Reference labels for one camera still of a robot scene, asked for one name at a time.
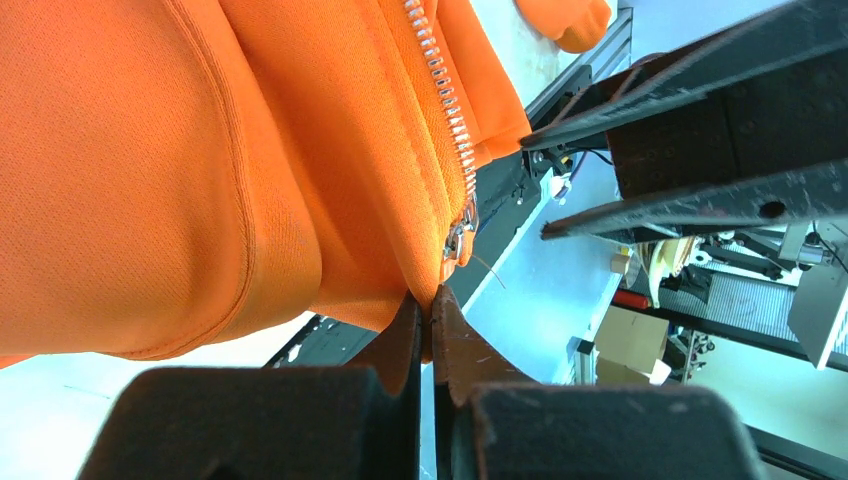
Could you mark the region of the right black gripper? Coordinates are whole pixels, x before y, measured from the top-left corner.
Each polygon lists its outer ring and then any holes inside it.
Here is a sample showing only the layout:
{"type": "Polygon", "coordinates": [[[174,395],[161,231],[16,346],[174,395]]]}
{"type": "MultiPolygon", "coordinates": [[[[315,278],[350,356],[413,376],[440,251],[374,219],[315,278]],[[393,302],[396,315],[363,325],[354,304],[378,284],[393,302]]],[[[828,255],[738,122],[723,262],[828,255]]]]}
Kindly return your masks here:
{"type": "Polygon", "coordinates": [[[541,238],[659,240],[846,217],[846,47],[846,2],[789,1],[580,90],[521,145],[618,127],[607,140],[620,193],[634,198],[549,222],[541,238]],[[727,185],[684,188],[705,184],[727,185]]]}

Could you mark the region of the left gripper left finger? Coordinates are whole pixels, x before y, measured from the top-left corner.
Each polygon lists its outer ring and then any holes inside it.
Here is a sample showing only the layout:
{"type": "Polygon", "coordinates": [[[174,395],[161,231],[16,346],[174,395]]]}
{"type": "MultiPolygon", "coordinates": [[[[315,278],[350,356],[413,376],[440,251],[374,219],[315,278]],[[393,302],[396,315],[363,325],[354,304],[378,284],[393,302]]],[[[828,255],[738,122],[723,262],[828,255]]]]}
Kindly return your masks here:
{"type": "Polygon", "coordinates": [[[406,297],[347,364],[145,371],[121,393],[83,479],[414,479],[422,314],[406,297]]]}

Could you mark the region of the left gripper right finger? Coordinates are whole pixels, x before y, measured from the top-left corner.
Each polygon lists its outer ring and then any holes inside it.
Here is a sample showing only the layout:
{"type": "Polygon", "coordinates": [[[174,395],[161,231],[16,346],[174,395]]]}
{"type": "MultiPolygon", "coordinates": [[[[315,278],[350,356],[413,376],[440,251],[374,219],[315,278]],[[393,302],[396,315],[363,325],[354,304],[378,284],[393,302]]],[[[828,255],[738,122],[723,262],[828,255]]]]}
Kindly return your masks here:
{"type": "Polygon", "coordinates": [[[688,386],[550,385],[506,360],[441,286],[430,320],[441,479],[763,479],[748,429],[688,386]]]}

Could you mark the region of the orange zip jacket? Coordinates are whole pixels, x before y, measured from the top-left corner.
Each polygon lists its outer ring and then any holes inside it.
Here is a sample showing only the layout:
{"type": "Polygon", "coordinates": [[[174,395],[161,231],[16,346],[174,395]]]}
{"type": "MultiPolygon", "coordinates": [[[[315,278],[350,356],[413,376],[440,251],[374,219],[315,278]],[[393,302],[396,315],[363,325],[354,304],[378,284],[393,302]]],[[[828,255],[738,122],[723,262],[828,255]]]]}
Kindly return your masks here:
{"type": "Polygon", "coordinates": [[[468,1],[5,1],[1,363],[282,324],[314,236],[274,106],[380,60],[497,62],[468,1]]]}

